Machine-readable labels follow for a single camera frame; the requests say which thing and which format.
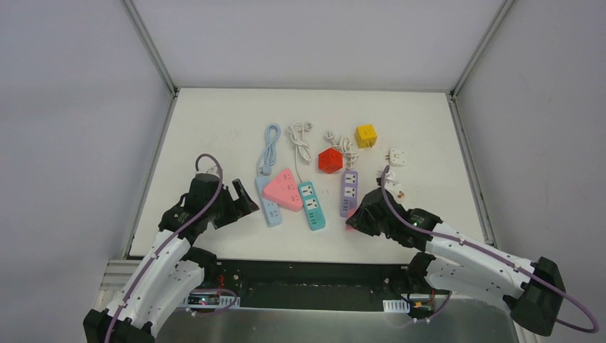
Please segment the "light blue power strip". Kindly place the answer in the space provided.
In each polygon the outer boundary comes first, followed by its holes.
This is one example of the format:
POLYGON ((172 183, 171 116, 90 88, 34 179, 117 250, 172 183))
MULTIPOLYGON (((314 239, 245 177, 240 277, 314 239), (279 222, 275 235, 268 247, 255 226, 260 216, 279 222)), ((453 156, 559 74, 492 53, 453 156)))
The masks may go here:
POLYGON ((259 194, 264 217, 269 227, 276 227, 282 223, 282 214, 279 206, 268 199, 265 199, 262 195, 265 186, 269 184, 269 177, 265 175, 257 176, 255 179, 255 185, 259 194))

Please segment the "purple power strip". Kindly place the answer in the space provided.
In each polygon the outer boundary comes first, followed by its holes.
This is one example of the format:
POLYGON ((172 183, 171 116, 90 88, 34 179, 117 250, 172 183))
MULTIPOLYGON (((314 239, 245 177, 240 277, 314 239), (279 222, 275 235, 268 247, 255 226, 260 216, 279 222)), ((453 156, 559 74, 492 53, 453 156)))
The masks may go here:
POLYGON ((351 211, 355 211, 358 205, 359 175, 355 170, 345 170, 342 175, 342 204, 340 216, 348 218, 351 211))

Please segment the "pink triangular socket adapter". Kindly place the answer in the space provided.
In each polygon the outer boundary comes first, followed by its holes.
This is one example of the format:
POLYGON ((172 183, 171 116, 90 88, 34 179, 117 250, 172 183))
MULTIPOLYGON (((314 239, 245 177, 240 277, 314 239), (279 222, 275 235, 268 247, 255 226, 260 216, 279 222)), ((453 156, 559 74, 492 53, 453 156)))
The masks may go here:
POLYGON ((262 196, 292 212, 302 209, 302 198, 291 169, 283 169, 262 190, 262 196))

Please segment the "white tiger cube socket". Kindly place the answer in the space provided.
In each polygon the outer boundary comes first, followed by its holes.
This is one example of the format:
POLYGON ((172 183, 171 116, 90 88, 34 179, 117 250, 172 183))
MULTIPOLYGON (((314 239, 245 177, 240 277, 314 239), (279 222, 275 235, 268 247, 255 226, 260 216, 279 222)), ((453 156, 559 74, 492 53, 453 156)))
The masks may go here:
POLYGON ((379 187, 384 186, 389 194, 391 194, 397 201, 402 201, 405 197, 405 192, 402 184, 397 180, 393 171, 387 172, 384 177, 384 184, 382 183, 382 170, 377 172, 377 185, 379 187))

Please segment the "red cube socket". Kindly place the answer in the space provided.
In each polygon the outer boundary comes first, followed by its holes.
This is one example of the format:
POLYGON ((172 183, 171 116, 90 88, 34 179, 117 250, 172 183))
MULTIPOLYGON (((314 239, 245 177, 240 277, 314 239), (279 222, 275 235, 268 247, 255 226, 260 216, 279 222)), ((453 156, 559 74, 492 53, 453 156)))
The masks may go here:
POLYGON ((342 153, 335 148, 325 149, 318 154, 318 169, 326 174, 333 174, 343 168, 342 153))

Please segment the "white plug adapter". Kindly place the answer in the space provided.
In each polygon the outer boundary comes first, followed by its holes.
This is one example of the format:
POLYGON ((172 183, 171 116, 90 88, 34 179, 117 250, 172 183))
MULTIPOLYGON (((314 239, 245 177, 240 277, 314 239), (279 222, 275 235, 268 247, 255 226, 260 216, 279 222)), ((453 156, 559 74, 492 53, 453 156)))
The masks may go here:
POLYGON ((403 167, 406 162, 404 151, 398 148, 390 148, 385 159, 393 167, 403 167))

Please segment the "yellow cube socket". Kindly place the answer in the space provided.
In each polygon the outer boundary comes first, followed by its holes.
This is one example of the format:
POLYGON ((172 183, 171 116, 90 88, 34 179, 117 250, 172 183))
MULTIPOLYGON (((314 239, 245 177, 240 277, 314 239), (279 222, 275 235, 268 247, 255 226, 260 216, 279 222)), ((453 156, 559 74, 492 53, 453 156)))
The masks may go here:
POLYGON ((371 124, 358 126, 354 132, 354 139, 359 149, 372 148, 377 142, 377 133, 371 124))

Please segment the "pink small plug adapter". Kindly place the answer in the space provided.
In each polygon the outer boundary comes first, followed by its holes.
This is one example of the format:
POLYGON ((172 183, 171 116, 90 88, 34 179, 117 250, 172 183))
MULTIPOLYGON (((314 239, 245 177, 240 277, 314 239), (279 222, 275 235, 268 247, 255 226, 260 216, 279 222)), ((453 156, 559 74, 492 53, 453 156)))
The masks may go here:
POLYGON ((355 232, 356 229, 354 227, 352 227, 351 225, 349 225, 349 219, 355 214, 356 209, 351 209, 348 211, 347 213, 347 219, 346 219, 346 223, 345 223, 345 229, 349 232, 355 232))

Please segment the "teal power strip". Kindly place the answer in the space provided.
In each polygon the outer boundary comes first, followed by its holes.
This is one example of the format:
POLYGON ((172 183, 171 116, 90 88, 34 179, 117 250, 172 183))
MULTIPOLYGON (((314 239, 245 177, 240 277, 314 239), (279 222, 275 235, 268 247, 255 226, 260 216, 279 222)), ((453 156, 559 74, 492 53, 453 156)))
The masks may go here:
POLYGON ((326 227, 326 219, 313 183, 302 182, 298 185, 298 190, 302 199, 303 209, 307 217, 309 228, 312 231, 324 229, 326 227))

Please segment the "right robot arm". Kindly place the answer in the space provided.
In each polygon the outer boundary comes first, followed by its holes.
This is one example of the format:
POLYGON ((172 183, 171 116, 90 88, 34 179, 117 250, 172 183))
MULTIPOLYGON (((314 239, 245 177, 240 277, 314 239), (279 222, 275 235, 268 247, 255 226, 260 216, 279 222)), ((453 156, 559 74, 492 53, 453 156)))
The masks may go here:
POLYGON ((558 265, 516 257, 474 240, 424 209, 405 209, 389 192, 366 194, 347 218, 358 232, 417 249, 405 281, 416 293, 428 288, 473 297, 508 313, 526 330, 552 334, 564 291, 558 265))

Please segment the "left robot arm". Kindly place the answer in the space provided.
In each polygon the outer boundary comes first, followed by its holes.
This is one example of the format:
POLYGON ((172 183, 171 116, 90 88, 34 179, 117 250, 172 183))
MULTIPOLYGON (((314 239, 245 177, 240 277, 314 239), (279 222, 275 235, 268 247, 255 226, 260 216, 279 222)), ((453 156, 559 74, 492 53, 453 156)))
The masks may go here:
POLYGON ((195 241, 208 227, 222 228, 259 210, 240 179, 232 186, 236 199, 218 175, 195 175, 189 191, 162 215, 150 250, 120 292, 85 316, 88 342, 154 342, 187 295, 217 283, 217 256, 195 241))

